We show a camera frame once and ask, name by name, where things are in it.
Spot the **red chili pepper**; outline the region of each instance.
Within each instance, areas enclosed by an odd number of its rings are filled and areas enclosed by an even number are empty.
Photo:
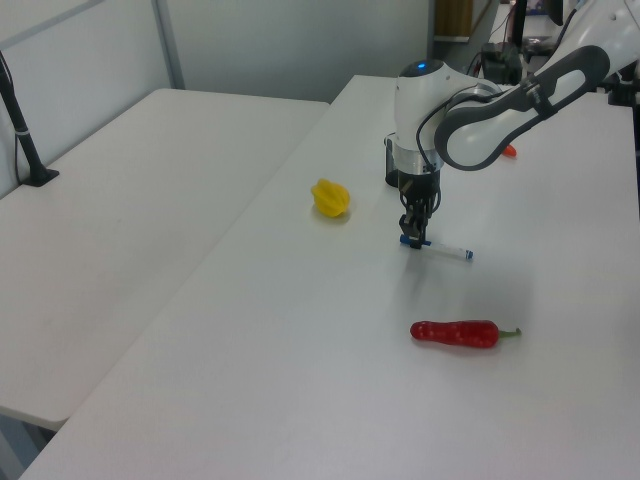
[[[518,156],[518,152],[516,151],[513,145],[507,145],[507,148],[504,149],[504,152],[502,152],[502,154],[505,157],[511,157],[511,158],[516,158]]]
[[[411,335],[416,340],[474,348],[491,348],[501,338],[516,337],[521,334],[519,328],[515,332],[503,332],[489,320],[449,323],[418,322],[411,326]]]

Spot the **orange object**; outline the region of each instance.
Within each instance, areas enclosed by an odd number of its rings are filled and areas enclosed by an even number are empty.
[[[502,152],[502,154],[505,157],[511,157],[511,158],[517,158],[518,156],[518,152],[513,147],[513,145],[507,145],[507,148],[504,149],[504,152]]]

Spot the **pepper stem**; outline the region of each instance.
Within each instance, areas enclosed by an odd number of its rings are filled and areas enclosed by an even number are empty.
[[[515,332],[503,332],[502,330],[500,330],[498,338],[519,337],[520,335],[522,335],[522,331],[519,328],[516,328]]]

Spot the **black stand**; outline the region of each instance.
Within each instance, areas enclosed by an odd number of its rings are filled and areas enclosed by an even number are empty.
[[[29,162],[29,167],[31,169],[31,175],[26,180],[23,180],[22,183],[32,187],[41,187],[45,183],[49,182],[49,180],[57,177],[59,173],[55,170],[48,170],[44,165],[42,165],[36,146],[33,144],[31,134],[29,133],[27,123],[22,116],[20,105],[18,105],[13,84],[9,79],[9,73],[3,65],[0,65],[0,67],[2,67],[0,68],[0,94],[2,95],[2,100],[4,100],[4,104],[7,107],[7,112],[9,112],[13,128],[20,140],[20,145],[22,145],[22,150],[24,151],[24,155],[27,158],[27,162]]]
[[[527,18],[527,0],[518,0],[516,2],[515,12],[513,14],[513,29],[511,30],[511,43],[518,50],[522,48],[522,36],[524,34],[524,22]]]

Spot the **yellow bell pepper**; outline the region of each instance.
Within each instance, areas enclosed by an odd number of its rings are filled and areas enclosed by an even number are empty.
[[[342,185],[324,178],[311,188],[316,208],[327,217],[337,217],[349,208],[349,192]]]

